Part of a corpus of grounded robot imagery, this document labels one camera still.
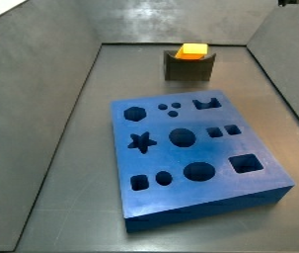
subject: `square hole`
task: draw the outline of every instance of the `square hole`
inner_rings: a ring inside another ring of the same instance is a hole
[[[149,177],[146,175],[134,176],[131,183],[134,191],[141,191],[150,187]]]
[[[224,133],[218,127],[208,128],[208,132],[212,138],[222,137]]]
[[[229,133],[229,135],[237,135],[237,134],[241,134],[241,129],[237,125],[229,125],[229,126],[225,126],[225,129]]]
[[[254,154],[234,156],[230,157],[229,160],[234,166],[236,171],[241,174],[264,169]]]

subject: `metal wall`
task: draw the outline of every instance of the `metal wall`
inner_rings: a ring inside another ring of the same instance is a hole
[[[101,42],[71,0],[0,17],[0,250],[12,250]]]
[[[249,49],[299,117],[299,5],[274,10]]]
[[[81,0],[103,42],[246,45],[276,0]]]

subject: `blue shape sorter board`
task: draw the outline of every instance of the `blue shape sorter board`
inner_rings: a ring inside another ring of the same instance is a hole
[[[221,91],[113,102],[129,232],[276,203],[294,186]]]

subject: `orange cube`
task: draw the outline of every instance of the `orange cube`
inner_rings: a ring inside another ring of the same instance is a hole
[[[209,46],[205,43],[185,43],[175,58],[201,59],[208,54]]]

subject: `gray surface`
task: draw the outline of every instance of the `gray surface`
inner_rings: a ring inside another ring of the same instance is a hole
[[[0,17],[0,250],[15,248],[99,47],[74,1]]]
[[[163,81],[174,46],[105,45],[19,244],[22,251],[299,251],[299,123],[245,47],[218,53],[206,83]],[[126,233],[110,102],[221,89],[297,186],[273,206]]]
[[[277,0],[81,0],[81,3],[102,42],[212,44],[248,44],[277,6]]]
[[[249,49],[299,116],[299,5],[274,10]]]

